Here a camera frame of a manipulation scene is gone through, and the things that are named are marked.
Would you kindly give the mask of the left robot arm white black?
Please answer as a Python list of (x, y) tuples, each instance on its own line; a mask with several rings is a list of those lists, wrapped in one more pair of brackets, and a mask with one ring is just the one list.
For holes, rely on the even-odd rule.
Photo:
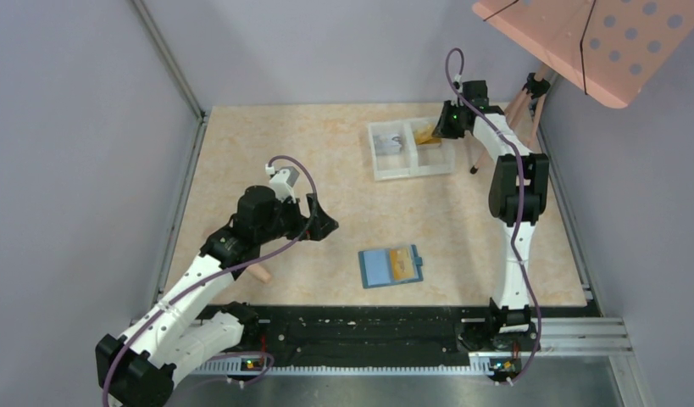
[(199, 327), (192, 323), (248, 266), (264, 261), (260, 249), (266, 243), (320, 241), (338, 228), (315, 193), (306, 198), (308, 216), (291, 195), (266, 186), (246, 189), (230, 221), (208, 237), (173, 288), (138, 323), (97, 344), (103, 405), (164, 406), (186, 376), (242, 341), (257, 316), (238, 302)]

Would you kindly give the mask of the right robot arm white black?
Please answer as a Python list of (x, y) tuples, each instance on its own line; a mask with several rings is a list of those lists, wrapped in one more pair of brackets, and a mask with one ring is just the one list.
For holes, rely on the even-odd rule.
[(547, 206), (549, 158), (518, 139), (501, 108), (490, 104), (484, 81), (455, 77), (450, 85), (455, 98), (443, 104), (434, 137), (471, 135), (495, 164), (487, 203), (501, 227), (502, 261), (487, 330), (493, 336), (536, 339), (540, 315), (528, 269), (531, 240)]

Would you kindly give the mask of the teal card holder wallet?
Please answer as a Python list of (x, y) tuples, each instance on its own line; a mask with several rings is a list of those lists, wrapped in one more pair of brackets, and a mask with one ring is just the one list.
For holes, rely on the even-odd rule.
[[(389, 260), (389, 251), (393, 248), (410, 248), (412, 260), (414, 262), (414, 270), (416, 277), (411, 280), (395, 282), (391, 272), (391, 263)], [(415, 245), (402, 245), (392, 248), (373, 248), (358, 252), (358, 262), (360, 268), (360, 276), (362, 287), (371, 289), (377, 287), (390, 287), (402, 284), (422, 282), (423, 277), (423, 260), (419, 255)]]

